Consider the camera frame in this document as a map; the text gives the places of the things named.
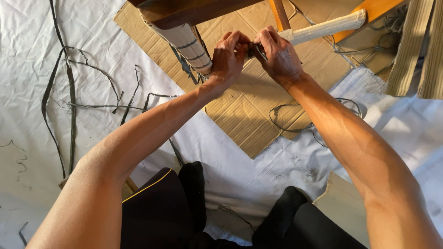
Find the cardboard piece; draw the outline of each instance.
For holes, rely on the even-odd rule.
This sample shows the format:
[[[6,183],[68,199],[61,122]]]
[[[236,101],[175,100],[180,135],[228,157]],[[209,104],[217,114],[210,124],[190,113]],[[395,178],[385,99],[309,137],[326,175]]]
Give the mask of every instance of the cardboard piece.
[[[312,204],[367,248],[366,209],[357,188],[331,171],[325,192]]]
[[[291,0],[296,7],[313,23],[322,23],[331,19],[345,16],[351,13],[363,0]],[[382,27],[383,20],[377,21],[373,27]],[[381,37],[387,33],[386,29],[375,31],[371,28],[366,28],[359,33],[337,43],[340,51],[356,51],[368,47],[377,46]],[[327,39],[333,44],[332,37]],[[391,47],[391,39],[384,41],[384,47]],[[387,50],[364,50],[351,54],[344,54],[353,64],[360,66],[364,64],[373,72],[378,72],[390,65],[396,55],[396,49]],[[386,69],[387,73],[378,75],[383,80],[387,81],[390,69]]]
[[[291,28],[308,27],[309,22],[295,13],[287,0],[284,7]],[[151,31],[142,21],[138,10],[129,3],[121,8],[114,21],[154,60],[185,92],[195,86],[169,45]],[[276,27],[268,1],[263,1],[230,14],[197,25],[198,31],[210,54],[220,37],[227,31],[240,30],[253,39],[262,28]],[[303,62],[304,70],[326,90],[331,88],[351,69],[351,65],[331,45],[319,38],[295,47]],[[261,64],[252,59],[245,63],[242,75],[219,99],[209,103],[206,113],[226,134],[250,157],[258,155],[279,134],[293,139],[297,133],[284,132],[276,128],[269,118],[269,111],[282,104],[294,104],[295,100],[277,85],[263,70]],[[284,107],[277,116],[271,117],[285,129],[305,128],[311,121],[299,106]]]

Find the person's right hand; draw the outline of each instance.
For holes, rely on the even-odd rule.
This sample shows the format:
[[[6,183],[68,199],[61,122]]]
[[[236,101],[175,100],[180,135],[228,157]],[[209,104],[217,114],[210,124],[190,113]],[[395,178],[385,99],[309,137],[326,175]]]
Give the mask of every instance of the person's right hand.
[[[286,90],[304,74],[294,46],[279,36],[274,27],[269,26],[260,31],[253,43],[263,45],[267,61],[258,54],[255,46],[251,44],[250,47],[269,76]]]

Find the floor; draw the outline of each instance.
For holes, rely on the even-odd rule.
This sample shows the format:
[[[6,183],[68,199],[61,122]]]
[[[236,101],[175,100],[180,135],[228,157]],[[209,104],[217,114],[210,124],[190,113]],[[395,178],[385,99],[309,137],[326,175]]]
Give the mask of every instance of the floor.
[[[106,71],[128,103],[140,88],[134,106],[143,106],[148,93],[184,92],[113,22],[124,0],[57,0],[56,14],[65,44],[86,51],[89,63]],[[0,249],[24,247],[56,200],[62,170],[54,142],[40,110],[43,92],[61,49],[48,1],[0,0]],[[72,58],[81,60],[78,53]],[[100,73],[74,66],[77,101],[115,104],[109,81]],[[66,68],[60,63],[48,117],[60,141],[64,163],[69,158],[70,114]],[[400,154],[418,179],[431,218],[443,234],[443,101],[382,94],[385,83],[364,67],[354,69],[330,93],[357,101],[364,120]],[[149,107],[167,101],[156,97]],[[120,124],[124,110],[78,108],[76,161]],[[131,110],[128,119],[140,114]],[[187,162],[201,161],[206,179],[208,226],[213,237],[250,244],[256,228],[289,185],[311,199],[326,186],[331,170],[349,180],[331,152],[319,145],[310,130],[294,140],[278,137],[254,160],[249,158],[203,111],[173,137]],[[141,186],[160,168],[180,167],[167,142],[140,163],[131,178]],[[228,212],[218,210],[228,206]]]

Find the wooden chair leg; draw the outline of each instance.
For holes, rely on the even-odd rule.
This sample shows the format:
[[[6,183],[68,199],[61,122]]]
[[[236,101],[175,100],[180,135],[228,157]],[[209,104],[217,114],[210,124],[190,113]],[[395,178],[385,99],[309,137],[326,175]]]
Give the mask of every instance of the wooden chair leg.
[[[405,5],[410,0],[365,0],[361,3],[357,8],[355,8],[351,13],[357,12],[362,9],[366,9],[367,11],[367,20],[366,23],[363,24],[359,29],[347,30],[336,33],[333,35],[334,41],[336,43],[349,38],[350,36],[357,34],[362,29],[374,24],[381,18],[385,17],[389,11],[394,8],[398,8],[402,5]]]
[[[269,3],[271,4],[274,18],[276,19],[278,31],[290,29],[291,26],[289,25],[288,16],[286,15],[286,11],[284,10],[281,0],[269,0]]]

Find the dark wood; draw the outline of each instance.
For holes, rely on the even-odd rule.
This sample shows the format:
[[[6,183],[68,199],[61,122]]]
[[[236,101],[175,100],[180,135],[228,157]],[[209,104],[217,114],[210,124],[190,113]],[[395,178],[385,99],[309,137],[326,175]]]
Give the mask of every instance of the dark wood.
[[[366,22],[359,28],[354,30],[346,30],[333,35],[336,43],[357,34],[366,27],[371,26],[381,18],[385,17],[391,10],[405,5],[410,0],[365,0],[358,5],[352,12],[366,9]]]
[[[231,13],[262,0],[129,0],[145,20],[160,29],[191,26]]]
[[[271,4],[274,18],[276,19],[278,31],[290,29],[291,25],[289,24],[288,16],[286,15],[286,11],[284,10],[281,0],[269,0],[269,3]]]

